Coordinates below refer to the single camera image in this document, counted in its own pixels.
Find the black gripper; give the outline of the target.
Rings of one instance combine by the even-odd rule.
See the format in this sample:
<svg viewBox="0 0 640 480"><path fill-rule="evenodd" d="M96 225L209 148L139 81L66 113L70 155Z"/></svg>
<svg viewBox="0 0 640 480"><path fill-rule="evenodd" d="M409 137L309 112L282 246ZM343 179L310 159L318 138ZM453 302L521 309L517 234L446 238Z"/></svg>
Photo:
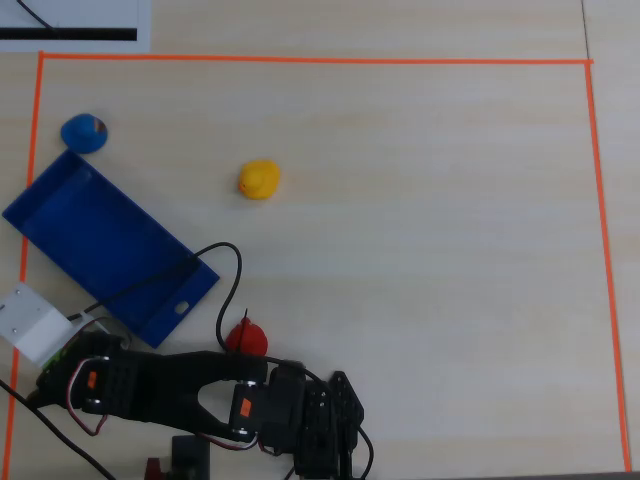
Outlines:
<svg viewBox="0 0 640 480"><path fill-rule="evenodd" d="M27 396L27 404L33 408L50 405L65 408L69 379L78 364L85 359L111 356L125 345L126 339L115 334L80 333L45 364L35 390Z"/></svg>

